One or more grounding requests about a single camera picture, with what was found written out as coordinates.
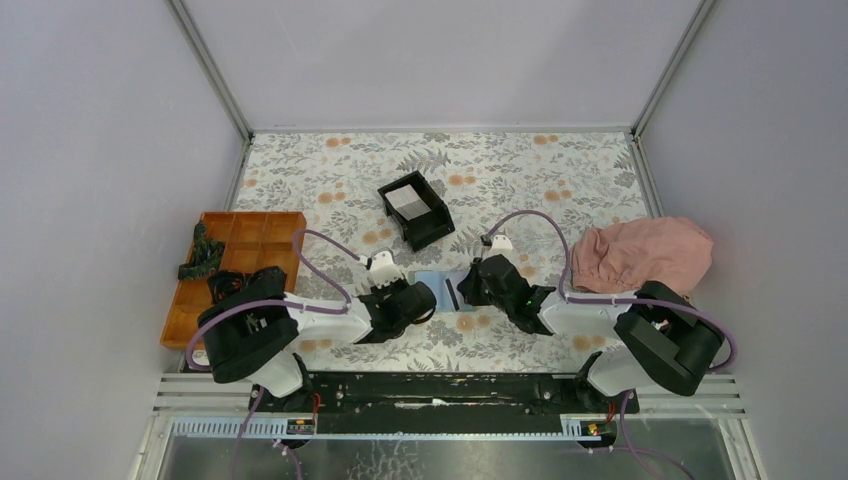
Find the white magnetic stripe card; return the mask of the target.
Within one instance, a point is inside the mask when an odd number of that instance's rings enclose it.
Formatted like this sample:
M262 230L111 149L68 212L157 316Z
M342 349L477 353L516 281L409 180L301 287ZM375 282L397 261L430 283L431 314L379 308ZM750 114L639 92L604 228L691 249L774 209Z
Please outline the white magnetic stripe card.
M450 305L452 307L452 310L458 311L459 310L459 303L458 303L458 300L457 300L457 297L456 297L455 288L454 288L453 283L451 282L450 278L445 279L445 290L446 290L447 296L450 300Z

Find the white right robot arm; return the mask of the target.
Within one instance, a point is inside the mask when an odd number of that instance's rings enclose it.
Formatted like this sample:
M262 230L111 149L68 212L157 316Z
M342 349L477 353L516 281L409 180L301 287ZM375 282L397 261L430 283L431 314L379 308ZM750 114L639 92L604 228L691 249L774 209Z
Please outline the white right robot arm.
M588 294L532 285L504 256L472 262L457 294L472 306L492 306L521 331L599 336L620 347L587 360L573 386L575 402L597 412L626 390L656 385L691 396L712 369L729 335L659 281L634 292Z

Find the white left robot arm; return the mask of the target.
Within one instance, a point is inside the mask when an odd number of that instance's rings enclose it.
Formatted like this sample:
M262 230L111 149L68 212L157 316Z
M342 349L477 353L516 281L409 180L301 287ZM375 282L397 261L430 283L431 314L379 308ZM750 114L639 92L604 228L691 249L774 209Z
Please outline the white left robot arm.
M428 321L437 307L426 284L403 277L348 303L297 297L285 291L285 280L276 266L211 275L206 283L212 305L199 315L193 339L203 344L206 361L192 360L192 369L210 372L218 384L248 380L285 410L296 411L309 401L311 387L290 344L385 343Z

